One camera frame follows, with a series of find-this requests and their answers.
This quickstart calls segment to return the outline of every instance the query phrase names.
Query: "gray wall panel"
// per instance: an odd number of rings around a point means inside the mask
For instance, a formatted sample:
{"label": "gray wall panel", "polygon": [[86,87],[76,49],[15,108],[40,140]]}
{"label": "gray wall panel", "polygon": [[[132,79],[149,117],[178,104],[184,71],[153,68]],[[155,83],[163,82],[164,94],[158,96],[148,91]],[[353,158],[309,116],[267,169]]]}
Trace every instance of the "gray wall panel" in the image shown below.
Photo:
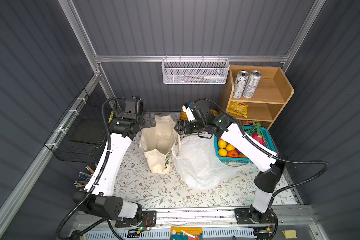
{"label": "gray wall panel", "polygon": [[74,0],[98,55],[282,55],[312,3]]}
{"label": "gray wall panel", "polygon": [[[291,160],[330,163],[299,193],[330,239],[360,238],[360,1],[327,0],[286,75],[295,94],[271,134]],[[294,182],[320,168],[287,167]]]}
{"label": "gray wall panel", "polygon": [[[232,65],[280,66],[280,63],[231,63]],[[208,98],[220,102],[221,84],[164,84],[160,63],[102,63],[116,96],[139,95],[147,111],[180,111],[187,101]]]}
{"label": "gray wall panel", "polygon": [[[92,75],[57,1],[0,1],[0,207]],[[85,166],[52,159],[2,239],[53,239]]]}

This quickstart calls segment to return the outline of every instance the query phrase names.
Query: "wooden shelf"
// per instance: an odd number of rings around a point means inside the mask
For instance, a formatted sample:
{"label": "wooden shelf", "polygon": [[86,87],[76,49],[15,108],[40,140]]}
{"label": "wooden shelf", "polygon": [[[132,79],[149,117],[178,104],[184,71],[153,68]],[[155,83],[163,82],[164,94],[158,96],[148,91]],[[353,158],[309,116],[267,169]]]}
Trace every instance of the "wooden shelf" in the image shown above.
{"label": "wooden shelf", "polygon": [[[253,70],[258,70],[262,74],[252,98],[232,98],[234,80],[238,72],[242,70],[249,73]],[[292,97],[293,92],[291,84],[279,67],[231,65],[221,94],[220,104],[228,110],[231,101],[247,103],[249,105],[248,118],[237,114],[230,114],[237,119],[260,121],[262,126],[269,129]]]}

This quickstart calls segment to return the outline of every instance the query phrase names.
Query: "basket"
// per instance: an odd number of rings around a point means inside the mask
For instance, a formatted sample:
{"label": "basket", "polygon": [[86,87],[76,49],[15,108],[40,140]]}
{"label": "basket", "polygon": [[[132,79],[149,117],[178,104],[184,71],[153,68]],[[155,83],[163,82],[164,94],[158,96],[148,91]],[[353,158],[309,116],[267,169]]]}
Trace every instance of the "basket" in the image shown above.
{"label": "basket", "polygon": [[[244,131],[248,131],[250,129],[252,129],[253,127],[252,126],[242,126]],[[273,142],[272,142],[272,139],[271,139],[271,136],[269,135],[269,132],[267,131],[266,128],[264,127],[260,127],[259,128],[261,133],[263,134],[264,136],[264,147],[268,148],[269,150],[271,151],[276,151],[275,150],[275,147],[273,145]],[[248,163],[248,162],[251,162],[250,159],[248,158],[237,158],[237,157],[221,157],[219,156],[218,154],[218,151],[219,151],[219,147],[217,146],[217,137],[214,136],[215,138],[215,151],[216,151],[216,156],[220,159],[220,161],[222,162],[239,162],[239,163]]]}
{"label": "basket", "polygon": [[165,84],[225,84],[229,72],[227,58],[163,58]]}
{"label": "basket", "polygon": [[[61,161],[98,163],[106,145],[105,130],[99,134],[95,143],[72,141],[75,130],[83,121],[102,122],[101,106],[106,100],[104,97],[90,95],[86,96],[85,101],[81,101],[78,107],[59,131],[58,137],[54,142],[45,142],[54,156]],[[105,113],[110,115],[112,108],[110,105],[105,107]]]}

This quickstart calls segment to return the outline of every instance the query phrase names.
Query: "white plastic bag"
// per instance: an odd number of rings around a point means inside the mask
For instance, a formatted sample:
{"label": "white plastic bag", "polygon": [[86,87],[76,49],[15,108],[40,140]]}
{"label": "white plastic bag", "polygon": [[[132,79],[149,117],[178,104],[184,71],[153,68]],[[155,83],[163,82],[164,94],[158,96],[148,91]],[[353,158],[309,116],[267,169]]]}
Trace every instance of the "white plastic bag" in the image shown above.
{"label": "white plastic bag", "polygon": [[181,180],[189,187],[207,190],[233,178],[238,170],[250,168],[251,164],[239,167],[227,166],[216,157],[214,139],[195,135],[181,140],[179,156],[173,160]]}
{"label": "white plastic bag", "polygon": [[175,154],[175,142],[180,137],[175,131],[176,123],[171,116],[159,117],[155,115],[156,126],[142,130],[140,147],[147,158],[149,169],[152,173],[168,174],[171,162],[179,152]]}

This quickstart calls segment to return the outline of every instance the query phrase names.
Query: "orange and teal package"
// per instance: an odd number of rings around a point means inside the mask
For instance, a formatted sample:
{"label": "orange and teal package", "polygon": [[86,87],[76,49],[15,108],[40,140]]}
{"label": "orange and teal package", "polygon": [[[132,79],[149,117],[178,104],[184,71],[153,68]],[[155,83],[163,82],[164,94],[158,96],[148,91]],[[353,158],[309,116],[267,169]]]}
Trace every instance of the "orange and teal package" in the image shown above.
{"label": "orange and teal package", "polygon": [[171,227],[170,240],[203,240],[201,227]]}

